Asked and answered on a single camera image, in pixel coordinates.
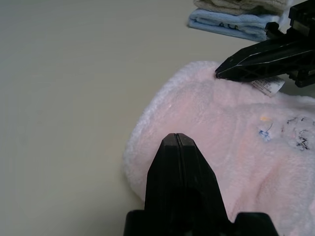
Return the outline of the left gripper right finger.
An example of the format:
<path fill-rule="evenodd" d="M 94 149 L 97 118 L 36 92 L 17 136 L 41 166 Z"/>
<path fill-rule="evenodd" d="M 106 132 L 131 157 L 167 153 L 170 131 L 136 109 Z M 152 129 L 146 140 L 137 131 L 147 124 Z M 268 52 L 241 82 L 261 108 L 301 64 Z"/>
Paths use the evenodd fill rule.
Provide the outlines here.
<path fill-rule="evenodd" d="M 177 134 L 185 185 L 199 215 L 211 223 L 229 223 L 216 175 L 195 141 Z"/>

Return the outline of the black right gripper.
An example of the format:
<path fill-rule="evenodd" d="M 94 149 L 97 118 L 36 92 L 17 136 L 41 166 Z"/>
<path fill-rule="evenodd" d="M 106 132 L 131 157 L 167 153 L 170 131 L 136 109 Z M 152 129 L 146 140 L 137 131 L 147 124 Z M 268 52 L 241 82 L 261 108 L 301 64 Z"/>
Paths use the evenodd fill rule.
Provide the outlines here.
<path fill-rule="evenodd" d="M 236 82 L 288 74 L 299 88 L 315 83 L 315 2 L 307 0 L 289 11 L 286 33 L 272 22 L 265 27 L 270 40 L 245 47 L 228 57 L 216 77 Z"/>

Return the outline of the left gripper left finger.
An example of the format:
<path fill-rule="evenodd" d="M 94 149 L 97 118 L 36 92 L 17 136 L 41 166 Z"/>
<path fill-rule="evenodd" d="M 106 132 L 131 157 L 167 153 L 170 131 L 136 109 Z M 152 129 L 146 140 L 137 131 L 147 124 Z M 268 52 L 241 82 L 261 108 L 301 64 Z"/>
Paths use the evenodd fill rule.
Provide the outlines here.
<path fill-rule="evenodd" d="M 180 183 L 179 143 L 176 134 L 164 137 L 147 173 L 145 210 L 169 212 Z"/>

